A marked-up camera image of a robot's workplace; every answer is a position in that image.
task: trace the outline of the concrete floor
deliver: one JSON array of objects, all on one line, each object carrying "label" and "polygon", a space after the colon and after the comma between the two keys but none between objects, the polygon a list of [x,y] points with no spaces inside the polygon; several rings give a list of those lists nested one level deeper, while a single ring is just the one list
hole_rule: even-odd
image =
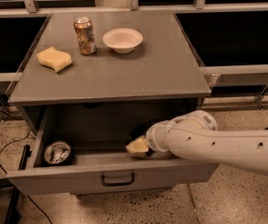
[{"label": "concrete floor", "polygon": [[[220,130],[261,130],[268,127],[264,111],[210,110]],[[24,121],[0,121],[0,162],[18,168],[22,147],[34,138]],[[5,177],[0,169],[0,177]],[[4,223],[11,189],[0,189],[0,223]],[[68,193],[32,196],[52,223],[268,223],[268,177],[220,165],[206,183],[181,184],[173,189],[141,190],[76,198]],[[18,205],[20,223],[49,223],[24,196]]]}]

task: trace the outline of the white bowl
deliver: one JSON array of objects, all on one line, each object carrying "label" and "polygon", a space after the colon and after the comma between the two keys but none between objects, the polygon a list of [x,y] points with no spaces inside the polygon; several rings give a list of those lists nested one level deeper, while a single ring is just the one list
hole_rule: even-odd
[{"label": "white bowl", "polygon": [[129,53],[143,41],[143,36],[133,29],[118,28],[104,34],[103,41],[117,53]]}]

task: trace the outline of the gray tabletop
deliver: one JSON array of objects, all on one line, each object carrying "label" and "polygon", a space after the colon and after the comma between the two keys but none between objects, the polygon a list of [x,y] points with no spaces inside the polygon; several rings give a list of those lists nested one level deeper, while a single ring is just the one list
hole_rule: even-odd
[{"label": "gray tabletop", "polygon": [[[97,52],[79,53],[74,20],[88,16]],[[143,43],[118,54],[103,42],[115,28],[133,28]],[[39,64],[36,54],[54,46],[68,52],[72,65],[60,73]],[[12,105],[49,105],[201,97],[210,89],[171,11],[54,14],[9,98]]]}]

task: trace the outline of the drawer handle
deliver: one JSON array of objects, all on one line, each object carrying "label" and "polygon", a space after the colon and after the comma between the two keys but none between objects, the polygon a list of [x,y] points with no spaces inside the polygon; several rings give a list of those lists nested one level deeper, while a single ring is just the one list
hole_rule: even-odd
[{"label": "drawer handle", "polygon": [[116,186],[129,186],[132,185],[134,182],[134,173],[132,173],[132,179],[128,182],[123,183],[106,183],[106,177],[102,175],[102,185],[105,187],[116,187]]}]

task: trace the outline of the yellow object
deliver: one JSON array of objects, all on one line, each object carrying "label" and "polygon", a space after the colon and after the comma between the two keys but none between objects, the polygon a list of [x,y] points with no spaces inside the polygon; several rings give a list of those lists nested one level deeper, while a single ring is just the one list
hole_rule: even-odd
[{"label": "yellow object", "polygon": [[45,49],[37,55],[39,63],[54,69],[57,73],[72,63],[71,56],[63,51],[59,51],[54,47]]},{"label": "yellow object", "polygon": [[129,153],[146,153],[149,151],[145,136],[138,137],[125,148]]}]

